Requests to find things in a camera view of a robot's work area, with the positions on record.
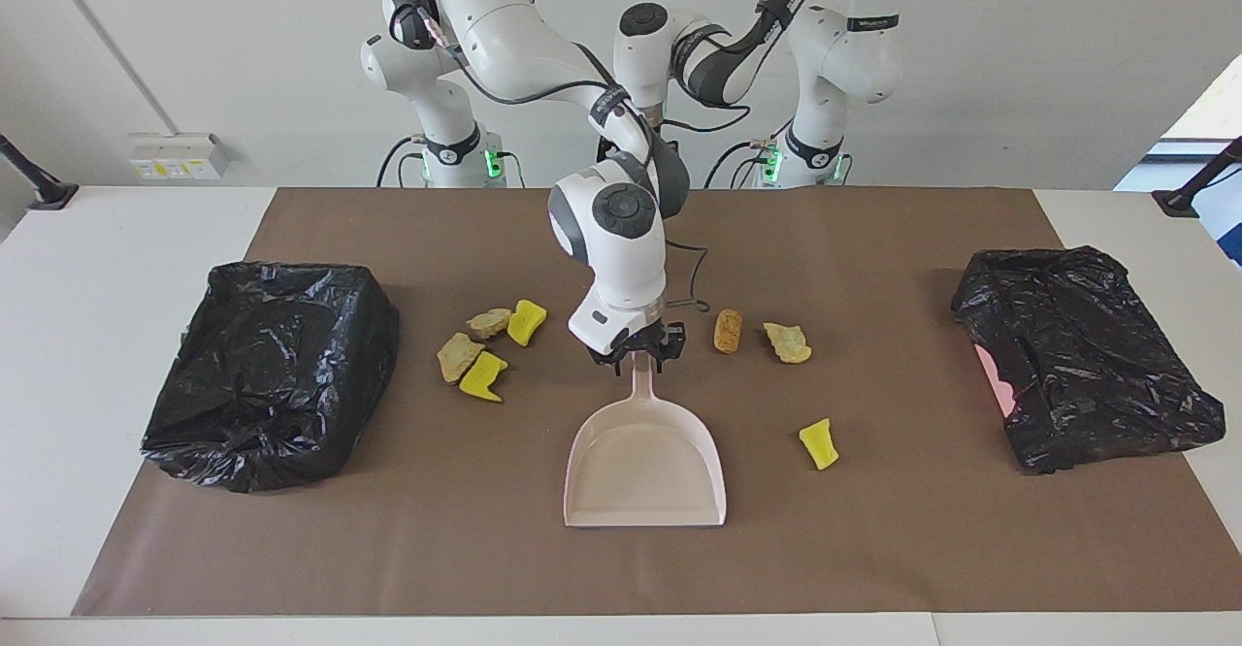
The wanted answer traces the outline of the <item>black plastic trash bag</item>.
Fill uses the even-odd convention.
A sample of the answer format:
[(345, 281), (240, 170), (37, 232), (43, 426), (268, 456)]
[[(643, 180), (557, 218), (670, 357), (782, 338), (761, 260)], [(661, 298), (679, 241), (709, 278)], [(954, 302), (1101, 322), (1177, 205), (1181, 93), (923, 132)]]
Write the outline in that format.
[(951, 311), (1012, 390), (1004, 429), (1023, 470), (1184, 452), (1227, 434), (1225, 404), (1100, 248), (972, 253)]
[(176, 480), (232, 493), (327, 480), (376, 415), (400, 327), (364, 266), (214, 266), (139, 451)]

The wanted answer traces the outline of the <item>pink plastic bin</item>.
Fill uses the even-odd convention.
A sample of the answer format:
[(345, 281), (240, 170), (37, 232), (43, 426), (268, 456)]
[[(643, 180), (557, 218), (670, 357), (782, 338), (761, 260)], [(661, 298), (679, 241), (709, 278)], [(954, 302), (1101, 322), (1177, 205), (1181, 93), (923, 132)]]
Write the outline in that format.
[(1009, 381), (1005, 381), (1002, 376), (999, 376), (997, 362), (995, 362), (994, 355), (989, 350), (979, 344), (974, 345), (974, 350), (984, 374), (987, 376), (991, 390), (994, 390), (994, 396), (997, 399), (999, 411), (1001, 411), (1005, 420), (1009, 420), (1016, 407), (1013, 386)]

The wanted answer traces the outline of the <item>brown paper table mat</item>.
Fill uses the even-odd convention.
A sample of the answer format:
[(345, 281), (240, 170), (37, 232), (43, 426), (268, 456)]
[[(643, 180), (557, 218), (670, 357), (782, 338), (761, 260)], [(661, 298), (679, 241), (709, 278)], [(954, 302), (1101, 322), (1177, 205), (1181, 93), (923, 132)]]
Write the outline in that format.
[[(75, 605), (83, 616), (1242, 610), (1242, 554), (1177, 453), (1028, 475), (950, 301), (980, 248), (1059, 242), (1035, 195), (843, 188), (692, 195), (709, 316), (658, 376), (727, 478), (715, 530), (569, 530), (573, 435), (628, 381), (565, 319), (590, 275), (540, 190), (284, 189), (248, 258), (354, 263), (401, 313), (392, 381), (337, 477), (240, 494), (145, 463)], [(546, 308), (522, 348), (466, 322)], [(800, 325), (785, 364), (763, 323)], [(462, 332), (505, 359), (484, 403), (443, 381)], [(833, 421), (816, 470), (799, 430)]]

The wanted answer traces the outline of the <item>pink plastic dustpan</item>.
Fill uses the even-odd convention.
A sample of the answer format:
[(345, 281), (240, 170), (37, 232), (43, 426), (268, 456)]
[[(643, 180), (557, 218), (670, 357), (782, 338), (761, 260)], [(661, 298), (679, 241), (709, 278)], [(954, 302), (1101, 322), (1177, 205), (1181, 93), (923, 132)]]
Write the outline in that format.
[(655, 391), (651, 355), (633, 354), (633, 390), (573, 436), (563, 489), (568, 528), (718, 528), (728, 501), (715, 441), (682, 404)]

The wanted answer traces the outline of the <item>white wall socket box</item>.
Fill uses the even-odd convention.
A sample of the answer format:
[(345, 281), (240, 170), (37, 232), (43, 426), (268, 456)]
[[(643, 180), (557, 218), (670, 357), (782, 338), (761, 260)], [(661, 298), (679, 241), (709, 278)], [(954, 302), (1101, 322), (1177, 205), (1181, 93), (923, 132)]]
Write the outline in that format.
[(128, 163), (143, 181), (222, 180), (231, 157), (212, 133), (130, 133)]

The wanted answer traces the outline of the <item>yellow sponge piece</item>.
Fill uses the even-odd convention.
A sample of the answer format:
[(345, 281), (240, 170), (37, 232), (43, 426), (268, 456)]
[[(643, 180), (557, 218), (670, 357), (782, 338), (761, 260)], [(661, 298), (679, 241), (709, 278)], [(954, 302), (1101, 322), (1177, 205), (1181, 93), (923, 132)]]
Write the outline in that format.
[(484, 403), (503, 403), (501, 394), (492, 390), (492, 386), (501, 373), (509, 368), (505, 359), (491, 352), (482, 352), (471, 364), (469, 370), (461, 376), (457, 388), (461, 393), (484, 400)]
[(827, 470), (840, 460), (833, 444), (833, 421), (827, 417), (799, 430), (799, 442), (804, 444), (816, 470)]
[(546, 308), (532, 299), (518, 299), (507, 324), (507, 334), (522, 348), (532, 345), (533, 335), (546, 321)]

